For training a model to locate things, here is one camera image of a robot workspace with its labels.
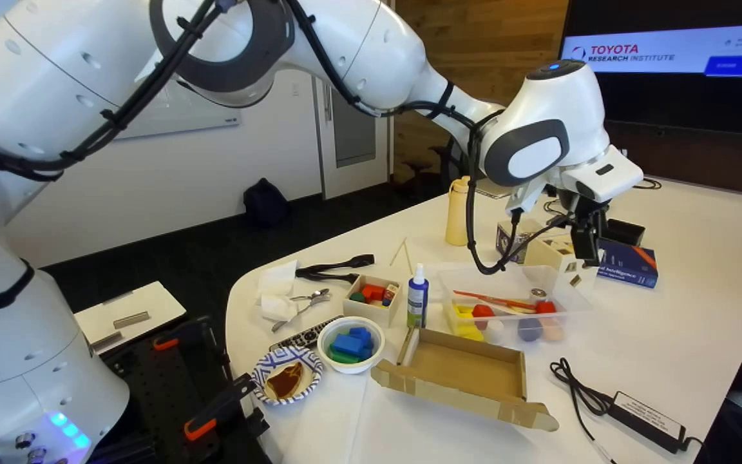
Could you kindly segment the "office chair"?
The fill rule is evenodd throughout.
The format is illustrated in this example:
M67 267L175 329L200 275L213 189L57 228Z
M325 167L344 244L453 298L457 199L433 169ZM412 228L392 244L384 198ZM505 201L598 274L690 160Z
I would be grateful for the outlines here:
M448 192L453 180L470 173L468 155L451 136L444 145L429 147L432 159L408 161L406 166L412 170L413 177L401 183L395 190L409 202L424 202Z

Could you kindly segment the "cream plastic bottle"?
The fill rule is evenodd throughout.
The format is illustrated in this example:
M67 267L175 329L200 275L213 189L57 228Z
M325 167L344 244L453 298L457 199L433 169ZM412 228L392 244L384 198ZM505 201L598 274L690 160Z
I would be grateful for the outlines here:
M466 198L468 198L470 176L463 176L450 184L448 191L448 213L445 241L451 246L468 244L466 232Z

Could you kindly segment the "flat open cardboard box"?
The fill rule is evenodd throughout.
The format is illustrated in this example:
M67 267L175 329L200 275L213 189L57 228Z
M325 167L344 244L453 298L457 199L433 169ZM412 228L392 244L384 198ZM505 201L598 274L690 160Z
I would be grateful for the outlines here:
M509 347L411 328L397 361L378 362L370 375L381 387L486 419L560 428L544 403L528 401L526 356Z

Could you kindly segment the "clear plastic bin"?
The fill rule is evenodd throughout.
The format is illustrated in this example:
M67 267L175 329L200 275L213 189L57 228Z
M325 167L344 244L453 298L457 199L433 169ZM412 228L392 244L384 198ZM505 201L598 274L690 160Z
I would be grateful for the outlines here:
M482 330L484 342L512 349L527 349L533 344L560 343L545 341L544 335L535 342L524 342L517 335L517 323L521 319L540 320L551 315L560 316L567 338L594 311L592 303L580 291L571 287L565 277L548 266L526 267L512 263L505 271L483 275L477 268L454 262L431 270L430 279L435 287L430 293L430 303L441 311L450 334L453 333L448 326L446 313L451 305L486 304L491 306L495 317L486 321L473 319L477 328ZM454 290L512 300L550 300L556 304L558 311L556 314L536 314L535 309L489 304L476 298L456 295Z

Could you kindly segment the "orange stick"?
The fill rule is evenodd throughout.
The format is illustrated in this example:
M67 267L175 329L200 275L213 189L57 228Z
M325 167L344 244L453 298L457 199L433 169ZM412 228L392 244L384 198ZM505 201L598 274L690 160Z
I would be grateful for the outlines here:
M495 304L495 305L501 305L504 307L535 309L537 306L537 303L534 302L533 300L512 300L512 299L506 299L506 298L497 298L494 296L487 296L487 295L478 294L478 293L467 293L466 291L459 291L459 290L454 290L453 293L456 295L460 295L460 296L476 298L478 300L482 300L482 302L486 302L489 304Z

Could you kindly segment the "small cardboard box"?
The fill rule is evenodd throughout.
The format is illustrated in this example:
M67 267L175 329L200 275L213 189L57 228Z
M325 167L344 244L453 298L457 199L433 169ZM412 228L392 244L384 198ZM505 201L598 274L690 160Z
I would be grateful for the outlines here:
M350 293L360 293L365 285L379 285L385 287L385 299L382 302L371 304L351 302L348 299ZM347 296L342 299L344 315L358 316L373 320L383 328L388 328L395 323L399 315L401 302L404 300L403 284L380 277L360 275L359 278L348 289Z

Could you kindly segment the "brown toy food piece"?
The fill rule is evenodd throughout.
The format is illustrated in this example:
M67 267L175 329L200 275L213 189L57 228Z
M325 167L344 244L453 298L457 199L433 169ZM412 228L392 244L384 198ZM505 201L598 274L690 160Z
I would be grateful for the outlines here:
M293 362L268 377L265 381L265 388L277 401L286 400L295 395L301 381L303 381L303 364Z

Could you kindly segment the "white bowl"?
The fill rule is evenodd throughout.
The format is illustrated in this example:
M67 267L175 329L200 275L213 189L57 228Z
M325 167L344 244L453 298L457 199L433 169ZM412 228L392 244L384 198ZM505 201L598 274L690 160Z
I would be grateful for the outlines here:
M373 339L376 343L374 355L368 360L356 364L344 364L332 361L332 359L327 355L327 350L328 346L335 340L336 335L344 334L348 329L358 326L365 327L372 333ZM317 340L317 351L321 356L321 359L324 362L327 362L336 372L356 375L375 366L375 364L382 358L385 343L386 338L384 332L374 321L358 316L344 316L342 319L327 324L324 330L322 330Z

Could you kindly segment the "black tongs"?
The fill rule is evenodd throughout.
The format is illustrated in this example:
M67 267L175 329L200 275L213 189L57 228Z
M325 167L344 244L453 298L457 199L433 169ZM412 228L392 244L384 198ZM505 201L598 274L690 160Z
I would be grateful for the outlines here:
M335 262L335 264L315 264L312 266L301 267L295 271L295 276L307 281L342 281L354 283L358 278L358 273L334 274L330 273L339 268L360 268L368 267L375 264L374 255L357 255L344 262Z

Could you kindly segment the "pink ball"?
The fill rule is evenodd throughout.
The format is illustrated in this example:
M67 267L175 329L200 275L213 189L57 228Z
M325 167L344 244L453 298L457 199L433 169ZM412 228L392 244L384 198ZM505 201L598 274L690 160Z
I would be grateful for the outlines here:
M540 324L545 341L561 342L565 340L566 330L562 317L556 315L542 317L540 318Z

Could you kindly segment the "small purple box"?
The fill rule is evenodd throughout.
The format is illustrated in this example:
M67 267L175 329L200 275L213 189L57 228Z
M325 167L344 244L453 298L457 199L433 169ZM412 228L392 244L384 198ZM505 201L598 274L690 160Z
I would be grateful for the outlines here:
M521 219L511 239L512 223L510 220L501 221L497 224L497 237L495 247L498 253L503 255L507 249L513 251L519 244L524 243L529 236L542 229L542 224L534 219Z

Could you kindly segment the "remote control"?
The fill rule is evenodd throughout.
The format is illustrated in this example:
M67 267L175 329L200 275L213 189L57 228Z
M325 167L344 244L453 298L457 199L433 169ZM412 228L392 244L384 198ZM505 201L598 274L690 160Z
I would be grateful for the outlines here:
M342 319L342 317L344 317L344 315L338 315L330 320L323 321L320 324L312 326L311 328L298 332L297 334L292 335L285 340L274 343L268 348L268 351L285 349L286 347L297 347L298 349L300 347L302 349L315 349L315 347L317 347L317 340L327 324Z

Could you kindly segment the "heap of blue blocks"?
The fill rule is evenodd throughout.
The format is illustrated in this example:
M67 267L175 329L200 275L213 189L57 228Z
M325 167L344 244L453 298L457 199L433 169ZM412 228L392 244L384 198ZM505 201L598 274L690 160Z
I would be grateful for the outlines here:
M371 358L376 350L372 333L365 327L353 327L336 335L328 346L327 355L334 362L356 364Z

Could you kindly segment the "black backpack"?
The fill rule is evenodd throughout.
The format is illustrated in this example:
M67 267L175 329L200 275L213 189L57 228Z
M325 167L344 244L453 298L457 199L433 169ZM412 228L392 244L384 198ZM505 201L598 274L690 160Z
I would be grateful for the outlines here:
M277 226L291 212L289 201L265 177L245 189L243 205L248 222L262 228Z

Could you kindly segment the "wall screen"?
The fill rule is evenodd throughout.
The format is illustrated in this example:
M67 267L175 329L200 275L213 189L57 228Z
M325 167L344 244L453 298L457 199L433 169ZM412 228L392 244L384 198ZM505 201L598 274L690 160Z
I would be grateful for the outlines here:
M742 0L569 0L560 56L607 120L742 134Z

